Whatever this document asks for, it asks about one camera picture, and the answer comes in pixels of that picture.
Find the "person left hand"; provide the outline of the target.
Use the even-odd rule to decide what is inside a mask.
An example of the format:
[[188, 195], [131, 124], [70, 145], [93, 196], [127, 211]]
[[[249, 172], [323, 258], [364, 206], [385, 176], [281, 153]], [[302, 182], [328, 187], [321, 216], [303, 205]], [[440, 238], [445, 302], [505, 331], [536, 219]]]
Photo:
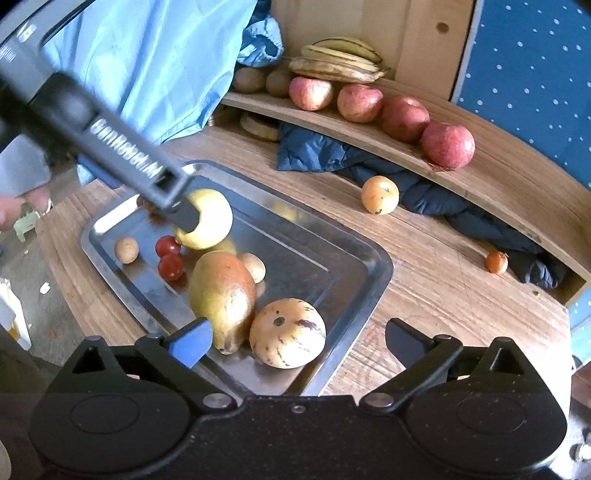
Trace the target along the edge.
[[2, 196], [0, 199], [0, 230], [10, 230], [20, 218], [24, 207], [45, 212], [50, 201], [50, 191], [47, 186], [31, 190], [20, 197]]

